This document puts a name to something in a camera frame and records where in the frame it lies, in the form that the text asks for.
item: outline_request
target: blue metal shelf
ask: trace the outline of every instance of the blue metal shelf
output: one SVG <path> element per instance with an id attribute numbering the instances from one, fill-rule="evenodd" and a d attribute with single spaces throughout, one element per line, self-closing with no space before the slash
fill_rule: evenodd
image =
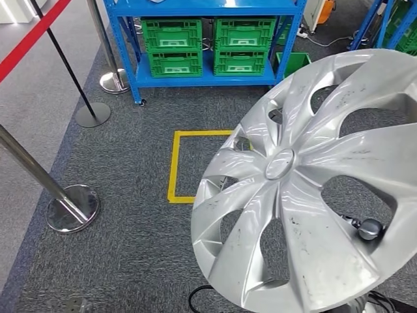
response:
<path id="1" fill-rule="evenodd" d="M 118 0 L 114 6 L 117 16 L 244 16 L 296 14 L 293 0 Z"/>
<path id="2" fill-rule="evenodd" d="M 417 0 L 412 0 L 413 2 L 412 6 L 409 9 L 407 14 L 404 16 L 404 19 L 397 28 L 397 30 L 390 38 L 389 42 L 387 44 L 388 49 L 395 49 L 397 44 L 401 39 L 409 26 L 412 23 L 415 18 L 417 18 Z M 383 0 L 374 0 L 373 5 L 369 8 L 366 16 L 363 19 L 360 28 L 354 38 L 354 40 L 349 46 L 349 50 L 356 50 L 359 49 L 362 38 L 368 31 L 371 22 L 373 20 L 374 16 L 378 12 L 379 6 L 383 2 Z M 378 34 L 378 40 L 374 45 L 374 48 L 381 48 L 382 46 L 382 41 L 385 36 L 385 31 L 389 21 L 389 15 L 394 4 L 394 0 L 387 0 L 387 6 L 384 11 L 384 16 L 382 22 L 381 23 L 381 29 Z"/>
<path id="3" fill-rule="evenodd" d="M 141 55 L 136 67 L 136 87 L 190 87 L 190 86 L 239 86 L 239 85 L 274 85 L 275 75 L 270 62 L 266 62 L 262 76 L 215 76 L 213 73 L 213 52 L 203 53 L 201 77 L 153 78 L 149 75 L 149 60 L 146 53 Z"/>
<path id="4" fill-rule="evenodd" d="M 113 30 L 116 44 L 136 104 L 142 98 L 140 87 L 187 87 L 187 86 L 225 86 L 225 85 L 274 85 L 284 77 L 284 71 L 294 45 L 298 27 L 307 0 L 164 0 L 152 3 L 149 0 L 103 0 Z M 132 17 L 144 16 L 277 16 L 284 21 L 276 27 L 269 49 L 271 56 L 277 40 L 284 28 L 290 27 L 282 58 L 276 73 L 267 62 L 262 76 L 215 76 L 213 73 L 213 53 L 204 53 L 204 69 L 201 77 L 192 78 L 153 78 L 149 60 L 140 51 Z M 133 48 L 138 66 L 132 67 L 127 42 Z"/>

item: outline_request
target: orange object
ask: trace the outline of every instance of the orange object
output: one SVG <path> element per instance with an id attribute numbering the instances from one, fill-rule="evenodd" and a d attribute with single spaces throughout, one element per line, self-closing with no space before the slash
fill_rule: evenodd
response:
<path id="1" fill-rule="evenodd" d="M 320 17 L 317 21 L 317 24 L 325 23 L 330 17 L 330 13 L 334 10 L 336 10 L 335 0 L 326 0 L 323 6 L 323 10 L 321 10 Z"/>

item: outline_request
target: wire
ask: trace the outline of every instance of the wire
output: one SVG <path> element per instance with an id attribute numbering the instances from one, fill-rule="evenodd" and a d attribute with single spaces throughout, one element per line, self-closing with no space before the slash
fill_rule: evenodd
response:
<path id="1" fill-rule="evenodd" d="M 370 291 L 369 293 L 369 297 L 370 299 L 375 301 L 375 302 L 371 302 L 371 303 L 373 303 L 375 305 L 381 306 L 381 307 L 384 308 L 388 313 L 394 313 L 395 312 L 395 306 L 389 298 L 385 297 L 385 295 L 382 295 L 380 292 L 373 290 L 373 291 Z M 391 307 L 391 310 L 389 308 L 387 308 L 383 303 L 389 304 L 389 306 Z"/>
<path id="2" fill-rule="evenodd" d="M 351 39 L 351 36 L 348 36 L 348 37 L 341 37 L 341 38 L 338 38 L 338 39 L 335 39 L 333 41 L 332 41 L 331 43 L 330 44 L 320 44 L 320 42 L 317 42 L 317 41 L 314 41 L 313 39 L 311 39 L 310 37 L 307 36 L 305 37 L 307 39 L 308 39 L 309 41 L 314 43 L 314 44 L 317 44 L 317 46 L 320 46 L 320 47 L 329 47 L 329 46 L 331 46 L 332 44 L 334 44 L 335 42 L 338 42 L 339 40 L 344 40 L 344 39 Z"/>
<path id="3" fill-rule="evenodd" d="M 198 287 L 193 291 L 192 291 L 192 293 L 190 293 L 190 295 L 189 296 L 189 306 L 190 307 L 190 309 L 192 311 L 193 311 L 194 313 L 200 313 L 200 311 L 198 311 L 196 310 L 193 304 L 192 303 L 192 300 L 192 298 L 194 297 L 194 295 L 195 295 L 197 292 L 200 291 L 200 290 L 204 290 L 204 289 L 214 289 L 213 287 L 211 287 L 210 285 L 203 285 L 203 286 L 200 286 L 200 287 Z"/>

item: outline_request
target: black stanchion pole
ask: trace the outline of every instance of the black stanchion pole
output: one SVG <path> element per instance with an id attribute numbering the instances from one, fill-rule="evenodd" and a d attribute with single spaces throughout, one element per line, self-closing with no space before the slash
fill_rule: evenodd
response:
<path id="1" fill-rule="evenodd" d="M 41 11 L 36 0 L 30 0 L 30 2 L 35 9 L 35 12 L 36 12 L 36 14 L 39 18 L 43 18 L 43 13 Z M 84 108 L 81 108 L 78 112 L 77 112 L 77 115 L 75 116 L 75 120 L 77 121 L 77 123 L 82 127 L 96 127 L 98 125 L 101 125 L 109 119 L 111 114 L 110 108 L 104 103 L 96 102 L 90 104 L 85 93 L 83 91 L 77 77 L 75 77 L 75 74 L 74 74 L 74 71 L 72 71 L 60 44 L 58 44 L 57 38 L 55 38 L 54 33 L 52 33 L 52 30 L 51 30 L 51 28 L 48 28 L 47 30 L 47 33 L 49 35 L 49 38 L 51 38 L 54 46 L 55 46 L 57 51 L 58 51 L 58 54 L 60 55 L 60 57 L 61 57 L 66 68 L 68 70 L 68 73 L 69 73 L 72 81 L 80 92 L 81 98 L 83 98 L 83 100 L 84 101 L 86 108 L 91 115 L 90 117 L 86 116 L 84 113 L 85 110 L 84 110 Z"/>

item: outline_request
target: red barrier rope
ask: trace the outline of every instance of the red barrier rope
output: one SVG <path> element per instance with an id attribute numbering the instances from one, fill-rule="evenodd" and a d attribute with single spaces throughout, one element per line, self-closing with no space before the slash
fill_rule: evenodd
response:
<path id="1" fill-rule="evenodd" d="M 58 0 L 54 7 L 27 33 L 22 41 L 0 63 L 0 83 L 61 14 L 71 0 Z"/>

